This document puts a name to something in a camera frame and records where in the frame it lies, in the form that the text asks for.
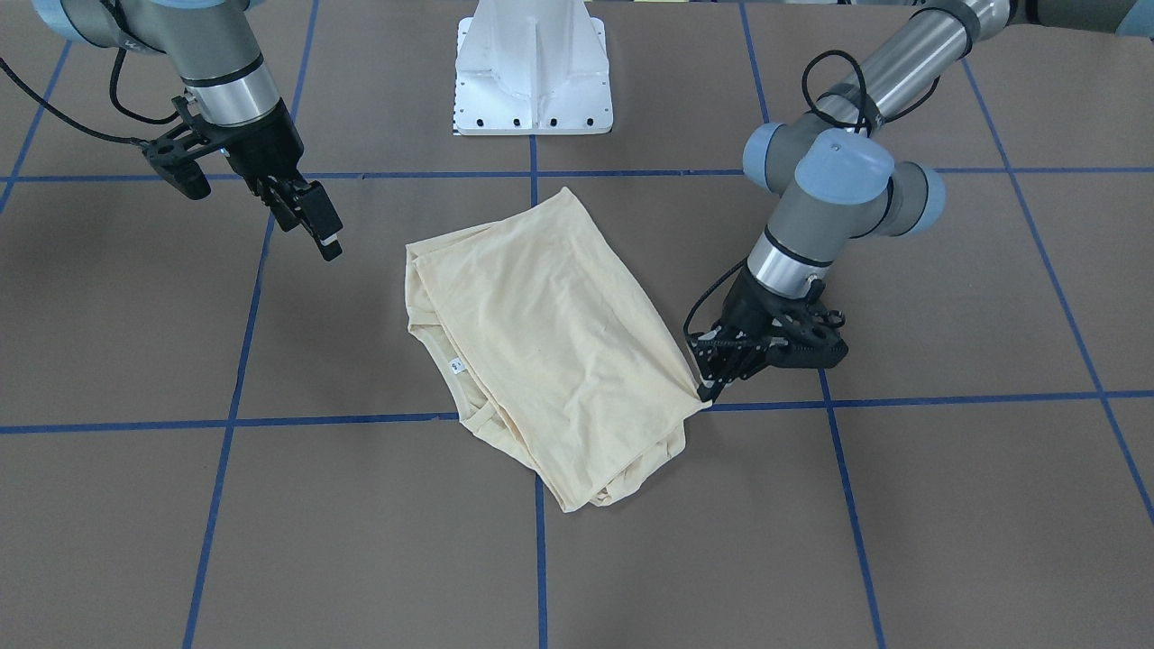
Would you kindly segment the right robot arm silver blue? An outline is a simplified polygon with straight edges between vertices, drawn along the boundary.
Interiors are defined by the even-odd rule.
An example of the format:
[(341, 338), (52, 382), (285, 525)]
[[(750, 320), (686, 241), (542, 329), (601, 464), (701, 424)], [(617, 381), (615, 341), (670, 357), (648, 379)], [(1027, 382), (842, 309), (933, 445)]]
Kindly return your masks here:
[(323, 259), (339, 256), (340, 218), (320, 182), (299, 173), (304, 144), (248, 18), (249, 1), (37, 1), (65, 40), (168, 57), (183, 83), (177, 119), (153, 140), (132, 137), (182, 196), (211, 187), (198, 161), (219, 151), (288, 233), (302, 227)]

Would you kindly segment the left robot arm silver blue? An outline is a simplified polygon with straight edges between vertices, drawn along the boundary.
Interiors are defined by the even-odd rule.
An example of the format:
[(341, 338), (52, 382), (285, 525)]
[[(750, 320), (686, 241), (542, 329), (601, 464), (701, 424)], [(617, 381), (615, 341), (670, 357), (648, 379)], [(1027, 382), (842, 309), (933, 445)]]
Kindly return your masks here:
[(1006, 27), (1029, 24), (1151, 38), (1149, 1), (920, 1), (911, 20), (863, 60), (841, 58), (847, 79), (820, 94), (802, 73), (807, 110), (763, 124), (745, 141), (743, 172), (778, 197), (709, 330), (684, 328), (700, 373), (698, 398), (767, 367), (832, 370), (848, 353), (844, 314), (825, 307), (826, 275), (850, 240), (922, 233), (939, 219), (939, 173), (896, 161), (876, 140), (931, 98), (941, 74)]

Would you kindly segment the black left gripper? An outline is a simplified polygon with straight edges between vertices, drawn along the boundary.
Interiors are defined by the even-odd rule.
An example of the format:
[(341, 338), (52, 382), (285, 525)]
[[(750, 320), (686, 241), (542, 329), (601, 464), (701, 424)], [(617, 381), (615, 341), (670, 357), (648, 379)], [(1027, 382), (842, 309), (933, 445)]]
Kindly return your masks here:
[(784, 298), (763, 288), (747, 267), (733, 267), (692, 305), (690, 322), (710, 294), (737, 276), (721, 316), (706, 331), (687, 333), (687, 345), (700, 371), (698, 398), (717, 402), (727, 385), (766, 367), (833, 370), (848, 355), (840, 335), (844, 313), (820, 303), (824, 279), (808, 279), (801, 298)]

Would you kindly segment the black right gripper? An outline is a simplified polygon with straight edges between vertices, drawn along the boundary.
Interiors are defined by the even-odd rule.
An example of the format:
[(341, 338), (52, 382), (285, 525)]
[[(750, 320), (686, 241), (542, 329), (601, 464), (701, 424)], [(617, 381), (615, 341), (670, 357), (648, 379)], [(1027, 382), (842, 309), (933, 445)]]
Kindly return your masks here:
[(325, 262), (343, 253), (335, 232), (334, 202), (321, 182), (305, 180), (299, 172), (304, 144), (283, 100), (256, 122), (238, 126), (210, 124), (205, 115), (190, 114), (182, 97), (173, 103), (182, 124), (142, 146), (143, 157), (158, 177), (182, 196), (202, 200), (211, 187), (198, 159), (208, 152), (225, 152), (231, 169), (273, 212), (284, 233), (304, 226), (317, 237)]

